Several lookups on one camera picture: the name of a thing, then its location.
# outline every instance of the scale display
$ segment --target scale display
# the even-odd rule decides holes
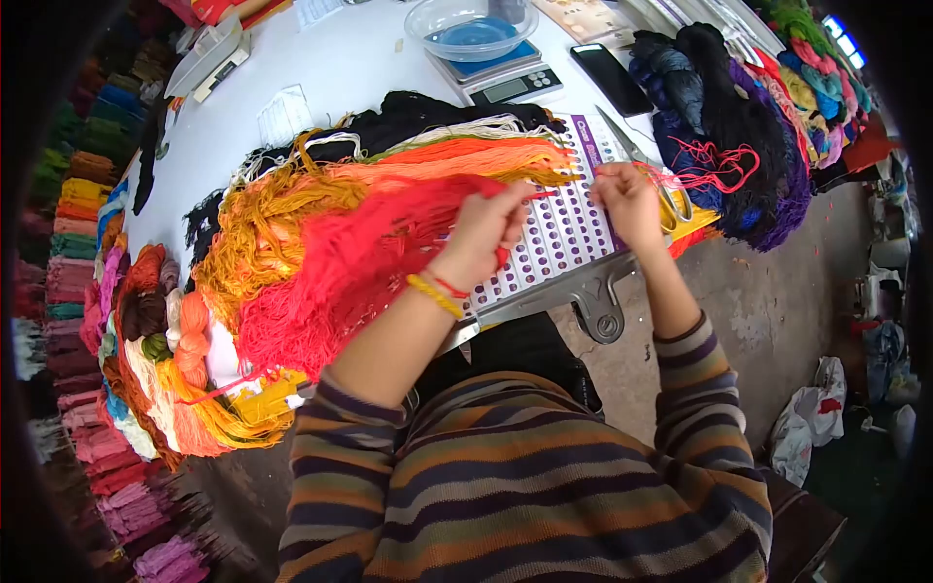
[[[507,81],[502,85],[496,85],[495,87],[484,90],[483,95],[486,96],[490,102],[500,102],[509,97],[514,97],[528,91],[528,86],[524,84],[524,81],[521,79],[512,79]]]

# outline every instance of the yellow bracelet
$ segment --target yellow bracelet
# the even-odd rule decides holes
[[[423,280],[420,275],[412,273],[406,278],[406,281],[408,281],[411,287],[414,287],[421,293],[436,301],[441,308],[453,314],[453,317],[457,320],[464,317],[464,313],[460,311],[460,308],[457,308],[455,305],[453,305],[452,301],[447,299],[447,297],[440,293],[433,285]]]

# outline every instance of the plastic bowl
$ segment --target plastic bowl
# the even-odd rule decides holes
[[[405,32],[432,54],[457,62],[498,59],[537,28],[531,0],[424,0]]]

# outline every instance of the floss organizer card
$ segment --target floss organizer card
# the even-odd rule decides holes
[[[627,157],[600,116],[555,116],[567,127],[561,137],[577,165],[574,170],[582,178],[547,188],[556,190],[555,195],[523,203],[526,217],[522,240],[512,248],[508,262],[495,276],[470,290],[470,298],[464,299],[462,305],[464,318],[625,248],[603,209],[590,200],[590,186],[597,166],[625,161]]]

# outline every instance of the hand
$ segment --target hand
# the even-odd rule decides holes
[[[444,250],[428,270],[456,289],[468,292],[498,267],[495,250],[512,248],[522,238],[522,201],[535,187],[516,182],[491,199],[473,194],[464,200]]]
[[[609,214],[612,227],[639,257],[664,248],[658,190],[628,162],[596,169],[592,200]]]

